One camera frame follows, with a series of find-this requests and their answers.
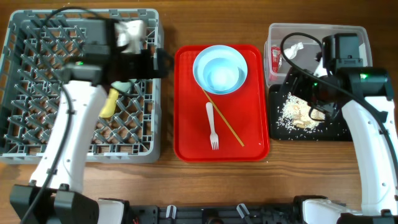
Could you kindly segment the rice and food scraps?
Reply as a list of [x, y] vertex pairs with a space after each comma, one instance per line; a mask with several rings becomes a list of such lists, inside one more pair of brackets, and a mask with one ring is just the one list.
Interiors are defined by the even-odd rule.
[[292, 131], [304, 131], [305, 133], [314, 133], [321, 121], [325, 120], [325, 115], [311, 109], [307, 102], [288, 93], [284, 95], [285, 100], [281, 106], [278, 106], [278, 127], [285, 128], [289, 133]]

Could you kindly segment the green bowl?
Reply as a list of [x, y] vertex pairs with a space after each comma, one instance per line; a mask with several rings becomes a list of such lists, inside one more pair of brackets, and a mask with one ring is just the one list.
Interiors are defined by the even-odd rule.
[[136, 79], [129, 79], [127, 82], [116, 81], [111, 86], [119, 93], [127, 93], [135, 85], [136, 81]]

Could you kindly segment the white napkin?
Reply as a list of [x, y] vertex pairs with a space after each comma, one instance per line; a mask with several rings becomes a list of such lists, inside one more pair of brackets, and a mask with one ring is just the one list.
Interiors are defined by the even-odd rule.
[[284, 50], [285, 56], [287, 59], [292, 60], [297, 56], [299, 50], [303, 49], [303, 43], [299, 42], [297, 44], [292, 45], [290, 48]]

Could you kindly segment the yellow cup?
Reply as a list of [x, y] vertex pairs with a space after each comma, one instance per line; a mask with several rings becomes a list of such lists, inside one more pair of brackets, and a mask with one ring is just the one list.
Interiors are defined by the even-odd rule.
[[119, 92], [114, 88], [109, 90], [108, 98], [106, 100], [105, 105], [103, 106], [99, 117], [101, 118], [110, 118], [115, 112], [116, 109], [116, 101], [119, 98]]

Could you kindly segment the red snack wrapper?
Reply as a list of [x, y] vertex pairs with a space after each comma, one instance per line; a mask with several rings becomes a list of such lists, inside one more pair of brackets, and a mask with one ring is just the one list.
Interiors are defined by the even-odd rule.
[[278, 73], [279, 68], [282, 64], [282, 53], [280, 47], [276, 45], [271, 46], [271, 64], [272, 71]]

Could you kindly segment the light blue bowl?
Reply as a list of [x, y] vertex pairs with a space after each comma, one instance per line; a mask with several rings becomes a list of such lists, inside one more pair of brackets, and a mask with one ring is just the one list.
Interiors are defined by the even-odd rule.
[[203, 69], [203, 89], [224, 95], [234, 92], [239, 86], [239, 68], [226, 58], [210, 60]]

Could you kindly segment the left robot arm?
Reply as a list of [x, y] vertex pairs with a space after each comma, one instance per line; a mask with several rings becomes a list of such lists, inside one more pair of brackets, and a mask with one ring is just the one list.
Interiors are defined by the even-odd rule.
[[83, 53], [71, 56], [57, 77], [60, 104], [44, 152], [28, 185], [13, 187], [10, 203], [22, 223], [133, 223], [126, 200], [83, 195], [86, 156], [99, 115], [115, 83], [163, 78], [163, 49], [144, 47], [142, 20], [92, 17]]

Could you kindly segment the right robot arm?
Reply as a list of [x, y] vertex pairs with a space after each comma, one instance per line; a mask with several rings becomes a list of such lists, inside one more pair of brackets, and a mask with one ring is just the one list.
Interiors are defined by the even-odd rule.
[[361, 210], [326, 198], [298, 201], [302, 223], [397, 223], [397, 131], [391, 79], [382, 68], [341, 67], [316, 77], [292, 67], [281, 87], [316, 110], [342, 112], [354, 143]]

